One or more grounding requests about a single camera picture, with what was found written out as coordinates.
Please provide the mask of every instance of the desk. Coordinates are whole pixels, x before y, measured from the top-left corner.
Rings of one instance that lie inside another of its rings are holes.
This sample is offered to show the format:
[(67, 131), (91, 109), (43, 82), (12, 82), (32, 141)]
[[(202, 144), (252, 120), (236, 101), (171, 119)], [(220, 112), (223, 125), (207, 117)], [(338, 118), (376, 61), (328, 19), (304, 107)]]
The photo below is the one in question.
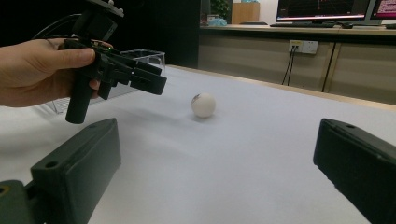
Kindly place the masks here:
[(201, 27), (198, 68), (280, 84), (291, 40), (318, 41), (315, 55), (295, 54), (291, 86), (396, 105), (396, 31), (385, 27)]
[[(368, 223), (312, 162), (319, 122), (349, 122), (396, 145), (396, 106), (166, 67), (162, 96), (134, 91), (70, 124), (46, 105), (0, 107), (0, 176), (29, 168), (87, 125), (116, 118), (122, 165), (91, 224)], [(217, 110), (196, 118), (192, 97)]]

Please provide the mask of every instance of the black mount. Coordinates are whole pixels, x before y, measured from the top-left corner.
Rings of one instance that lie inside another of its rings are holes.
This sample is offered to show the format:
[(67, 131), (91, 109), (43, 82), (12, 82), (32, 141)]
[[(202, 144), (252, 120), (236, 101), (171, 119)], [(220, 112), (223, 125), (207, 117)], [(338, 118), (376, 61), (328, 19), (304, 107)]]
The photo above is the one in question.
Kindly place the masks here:
[(91, 124), (35, 164), (26, 186), (0, 182), (0, 223), (87, 224), (119, 167), (117, 121)]
[(162, 70), (148, 63), (136, 61), (133, 57), (120, 54), (117, 50), (103, 44), (107, 41), (117, 24), (108, 16), (109, 13), (123, 17), (121, 9), (100, 0), (89, 0), (93, 7), (79, 16), (73, 27), (73, 34), (78, 39), (66, 39), (65, 49), (92, 48), (95, 50), (95, 61), (76, 70), (76, 83), (70, 97), (66, 120), (71, 123), (84, 122), (93, 90), (89, 87), (91, 79), (101, 82), (99, 96), (107, 99), (111, 88), (118, 83), (130, 85), (141, 91), (161, 95), (166, 77)]

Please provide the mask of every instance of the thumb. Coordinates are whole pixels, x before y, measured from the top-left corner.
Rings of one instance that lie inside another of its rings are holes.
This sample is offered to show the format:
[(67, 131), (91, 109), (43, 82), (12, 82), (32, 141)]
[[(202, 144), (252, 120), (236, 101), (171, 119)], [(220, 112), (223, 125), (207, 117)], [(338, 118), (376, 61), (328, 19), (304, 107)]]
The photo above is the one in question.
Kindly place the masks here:
[(53, 52), (51, 65), (55, 69), (80, 68), (95, 59), (93, 49), (61, 49)]

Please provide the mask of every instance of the wooden shelf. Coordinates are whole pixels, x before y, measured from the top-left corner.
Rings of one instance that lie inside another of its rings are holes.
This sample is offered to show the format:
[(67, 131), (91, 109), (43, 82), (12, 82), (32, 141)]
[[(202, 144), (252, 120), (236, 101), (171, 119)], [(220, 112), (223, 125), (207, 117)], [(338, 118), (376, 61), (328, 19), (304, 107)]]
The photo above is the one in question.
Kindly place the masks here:
[(233, 3), (232, 24), (244, 21), (259, 21), (260, 3)]

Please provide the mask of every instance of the wall outlet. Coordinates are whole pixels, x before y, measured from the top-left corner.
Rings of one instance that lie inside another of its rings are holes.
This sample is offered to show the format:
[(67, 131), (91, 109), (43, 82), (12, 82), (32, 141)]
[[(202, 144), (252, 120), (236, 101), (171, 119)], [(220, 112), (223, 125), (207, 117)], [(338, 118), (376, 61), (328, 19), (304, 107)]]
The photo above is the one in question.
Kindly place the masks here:
[(305, 40), (302, 47), (302, 53), (316, 54), (318, 50), (318, 41)]
[(302, 52), (303, 50), (303, 40), (291, 40), (290, 44), (289, 44), (289, 52), (291, 52), (291, 50), (293, 49), (293, 46), (297, 47), (297, 50), (295, 50), (294, 52), (298, 53), (298, 52)]

